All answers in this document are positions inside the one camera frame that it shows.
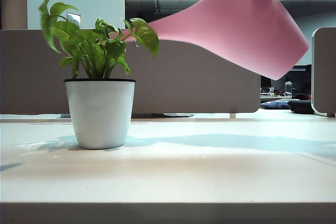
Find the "potted plant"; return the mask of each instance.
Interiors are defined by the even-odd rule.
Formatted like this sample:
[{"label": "potted plant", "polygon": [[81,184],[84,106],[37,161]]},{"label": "potted plant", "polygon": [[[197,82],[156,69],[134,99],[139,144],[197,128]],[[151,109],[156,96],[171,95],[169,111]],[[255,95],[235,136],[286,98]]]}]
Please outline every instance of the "potted plant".
[{"label": "potted plant", "polygon": [[[77,10],[74,6],[58,2],[49,10],[48,3],[49,0],[44,0],[39,7],[41,29],[47,44],[66,54],[60,66],[72,65],[72,78],[64,82],[79,146],[103,149],[122,145],[130,125],[135,80],[110,79],[110,76],[117,65],[126,74],[130,72],[125,61],[126,38],[133,36],[155,57],[159,48],[157,34],[139,18],[123,20],[127,35],[101,18],[97,19],[95,29],[80,29],[61,16],[67,9]],[[61,51],[56,48],[54,37],[59,40]],[[80,67],[88,78],[76,79]]]}]

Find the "pot rim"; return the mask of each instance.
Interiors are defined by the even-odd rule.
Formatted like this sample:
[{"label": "pot rim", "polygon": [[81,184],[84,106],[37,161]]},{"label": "pot rim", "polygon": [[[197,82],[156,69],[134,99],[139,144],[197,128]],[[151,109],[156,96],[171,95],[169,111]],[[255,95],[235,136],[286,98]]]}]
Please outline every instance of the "pot rim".
[{"label": "pot rim", "polygon": [[119,79],[119,78],[78,78],[78,79],[65,79],[63,82],[73,82],[73,81],[129,81],[129,82],[136,82],[133,79]]}]

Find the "green leaf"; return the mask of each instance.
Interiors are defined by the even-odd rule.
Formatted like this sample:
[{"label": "green leaf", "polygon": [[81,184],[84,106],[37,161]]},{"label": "green leaf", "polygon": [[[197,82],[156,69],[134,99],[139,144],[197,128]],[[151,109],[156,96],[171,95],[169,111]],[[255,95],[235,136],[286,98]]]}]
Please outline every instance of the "green leaf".
[{"label": "green leaf", "polygon": [[122,40],[113,41],[108,39],[105,44],[105,49],[113,59],[118,60],[125,53],[126,43]]},{"label": "green leaf", "polygon": [[104,22],[102,18],[98,18],[95,23],[96,30],[99,30],[101,34],[103,34],[105,39],[109,38],[110,33],[116,33],[117,30],[114,26],[109,23]]},{"label": "green leaf", "polygon": [[135,34],[141,38],[139,42],[144,44],[153,56],[156,56],[159,50],[159,39],[156,32],[143,19],[132,18],[130,20],[135,27]]},{"label": "green leaf", "polygon": [[88,42],[92,43],[101,37],[100,34],[95,33],[92,30],[77,30],[76,34],[82,39],[87,40]]},{"label": "green leaf", "polygon": [[117,60],[117,63],[122,65],[124,68],[124,71],[126,74],[129,74],[131,72],[130,68],[128,67],[126,61],[125,61],[125,54],[122,54],[119,59]]},{"label": "green leaf", "polygon": [[44,0],[44,2],[38,8],[41,14],[41,29],[42,35],[47,42],[47,44],[56,52],[60,52],[57,50],[54,44],[54,37],[51,34],[51,26],[56,22],[57,17],[50,18],[49,11],[48,11],[48,3],[49,0]]},{"label": "green leaf", "polygon": [[70,36],[76,34],[79,27],[68,21],[58,21],[52,26],[51,34],[61,41],[69,40]]},{"label": "green leaf", "polygon": [[127,20],[127,19],[123,19],[126,27],[128,28],[128,30],[132,31],[133,30],[133,26],[132,24]]},{"label": "green leaf", "polygon": [[83,53],[79,49],[78,45],[74,45],[69,42],[69,40],[60,41],[62,49],[69,56],[75,58],[76,60],[81,60],[83,58]]},{"label": "green leaf", "polygon": [[63,67],[65,67],[65,66],[67,66],[67,65],[70,65],[70,64],[73,63],[74,61],[75,61],[75,59],[72,58],[72,57],[63,57],[63,58],[61,59],[60,63],[59,63],[59,66],[60,66],[61,68],[63,68]]},{"label": "green leaf", "polygon": [[75,8],[72,5],[67,5],[61,2],[57,2],[54,3],[52,5],[52,7],[50,8],[50,15],[54,16],[54,15],[60,15],[62,12],[64,12],[67,9],[74,9],[74,10],[78,10],[77,8]]}]

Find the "desk surface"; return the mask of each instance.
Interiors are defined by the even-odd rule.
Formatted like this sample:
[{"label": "desk surface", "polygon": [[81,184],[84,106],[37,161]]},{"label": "desk surface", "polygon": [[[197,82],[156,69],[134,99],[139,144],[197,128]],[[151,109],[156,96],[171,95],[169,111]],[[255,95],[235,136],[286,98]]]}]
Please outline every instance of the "desk surface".
[{"label": "desk surface", "polygon": [[336,203],[335,118],[260,109],[136,119],[124,146],[88,151],[57,117],[2,115],[3,205]]}]

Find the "electrical outlet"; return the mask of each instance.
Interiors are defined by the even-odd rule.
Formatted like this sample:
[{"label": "electrical outlet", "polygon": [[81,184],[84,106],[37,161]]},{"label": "electrical outlet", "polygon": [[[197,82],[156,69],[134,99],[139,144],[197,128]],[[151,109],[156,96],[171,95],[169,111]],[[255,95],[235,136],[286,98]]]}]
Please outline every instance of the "electrical outlet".
[{"label": "electrical outlet", "polygon": [[80,15],[74,13],[67,13],[67,20],[71,23],[74,23],[80,28]]}]

